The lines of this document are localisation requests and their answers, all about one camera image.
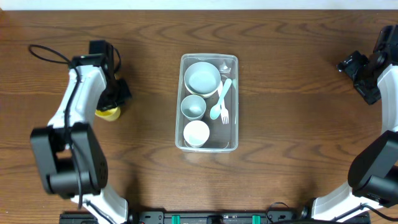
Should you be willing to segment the yellow cup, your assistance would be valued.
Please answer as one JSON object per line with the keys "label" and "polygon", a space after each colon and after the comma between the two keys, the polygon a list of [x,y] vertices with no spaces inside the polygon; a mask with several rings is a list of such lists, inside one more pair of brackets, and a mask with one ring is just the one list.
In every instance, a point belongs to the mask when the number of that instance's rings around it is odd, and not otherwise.
{"label": "yellow cup", "polygon": [[106,111],[96,110],[95,115],[105,121],[116,121],[121,114],[120,107],[112,108]]}

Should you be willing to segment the grey cup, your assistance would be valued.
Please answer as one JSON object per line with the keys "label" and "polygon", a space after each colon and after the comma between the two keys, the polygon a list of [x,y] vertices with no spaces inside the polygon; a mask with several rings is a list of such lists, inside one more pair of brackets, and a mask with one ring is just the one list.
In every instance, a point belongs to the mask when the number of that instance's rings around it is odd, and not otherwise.
{"label": "grey cup", "polygon": [[189,95],[182,100],[180,109],[189,121],[201,120],[206,111],[206,102],[198,95]]}

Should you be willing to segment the grey bowl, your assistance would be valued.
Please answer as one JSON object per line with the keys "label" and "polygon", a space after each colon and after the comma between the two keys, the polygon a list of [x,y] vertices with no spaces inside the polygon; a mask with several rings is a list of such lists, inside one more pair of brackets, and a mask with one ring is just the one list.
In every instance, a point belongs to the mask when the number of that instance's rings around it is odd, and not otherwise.
{"label": "grey bowl", "polygon": [[221,83],[219,70],[211,63],[197,62],[184,73],[184,84],[199,93],[208,93]]}

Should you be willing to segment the yellow bowl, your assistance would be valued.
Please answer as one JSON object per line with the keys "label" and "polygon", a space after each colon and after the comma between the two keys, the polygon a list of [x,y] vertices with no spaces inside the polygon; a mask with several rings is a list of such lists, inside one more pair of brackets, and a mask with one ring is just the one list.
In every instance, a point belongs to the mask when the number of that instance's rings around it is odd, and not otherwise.
{"label": "yellow bowl", "polygon": [[189,86],[186,86],[185,88],[186,88],[186,89],[189,88],[189,89],[193,90],[194,92],[199,93],[199,92],[195,91],[194,89],[190,88]]}

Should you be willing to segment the white cup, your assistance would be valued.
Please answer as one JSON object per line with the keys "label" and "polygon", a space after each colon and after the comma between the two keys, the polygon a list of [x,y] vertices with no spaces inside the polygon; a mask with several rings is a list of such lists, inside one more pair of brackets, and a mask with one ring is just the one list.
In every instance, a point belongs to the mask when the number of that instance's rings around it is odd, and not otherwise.
{"label": "white cup", "polygon": [[203,121],[191,121],[184,127],[183,137],[191,147],[202,147],[210,137],[210,129]]}

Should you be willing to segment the mint green spoon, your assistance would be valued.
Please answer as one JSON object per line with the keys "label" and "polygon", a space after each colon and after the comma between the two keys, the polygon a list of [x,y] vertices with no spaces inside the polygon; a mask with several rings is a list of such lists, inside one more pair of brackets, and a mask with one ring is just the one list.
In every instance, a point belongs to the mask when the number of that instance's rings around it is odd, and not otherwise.
{"label": "mint green spoon", "polygon": [[219,96],[218,102],[210,110],[210,118],[211,119],[215,120],[220,116],[221,102],[224,101],[224,98],[225,98],[226,94],[228,93],[228,90],[231,85],[232,85],[232,80],[230,78],[227,78],[223,84],[223,90],[222,90],[221,96]]}

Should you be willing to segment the white bowl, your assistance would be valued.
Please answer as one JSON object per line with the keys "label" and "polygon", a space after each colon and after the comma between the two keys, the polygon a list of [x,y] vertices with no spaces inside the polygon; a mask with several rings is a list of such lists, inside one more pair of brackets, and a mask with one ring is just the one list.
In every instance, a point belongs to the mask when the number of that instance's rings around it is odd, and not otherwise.
{"label": "white bowl", "polygon": [[196,92],[194,92],[193,90],[191,90],[189,88],[187,90],[188,90],[189,93],[191,93],[193,95],[198,95],[198,96],[200,96],[200,97],[202,97],[204,99],[211,97],[214,93],[217,92],[217,90],[214,90],[214,91],[212,91],[210,93],[196,93]]}

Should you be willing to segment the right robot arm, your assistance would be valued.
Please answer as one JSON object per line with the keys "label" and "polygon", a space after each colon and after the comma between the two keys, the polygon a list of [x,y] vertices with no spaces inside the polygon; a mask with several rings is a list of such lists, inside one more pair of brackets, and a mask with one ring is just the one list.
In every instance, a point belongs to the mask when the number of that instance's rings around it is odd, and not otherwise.
{"label": "right robot arm", "polygon": [[381,135],[356,156],[348,180],[315,198],[301,217],[343,223],[372,211],[393,222],[380,209],[397,205],[397,26],[382,28],[369,57],[355,51],[336,67],[367,104],[382,103]]}

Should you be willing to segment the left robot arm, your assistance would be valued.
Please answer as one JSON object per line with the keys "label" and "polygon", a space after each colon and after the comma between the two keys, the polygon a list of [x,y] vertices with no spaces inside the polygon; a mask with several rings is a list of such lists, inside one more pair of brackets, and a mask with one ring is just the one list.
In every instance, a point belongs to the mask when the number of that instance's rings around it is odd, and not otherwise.
{"label": "left robot arm", "polygon": [[57,112],[30,135],[43,188],[85,207],[99,223],[127,223],[128,202],[108,184],[108,164],[92,128],[98,104],[119,90],[114,57],[82,55],[67,64],[69,81]]}

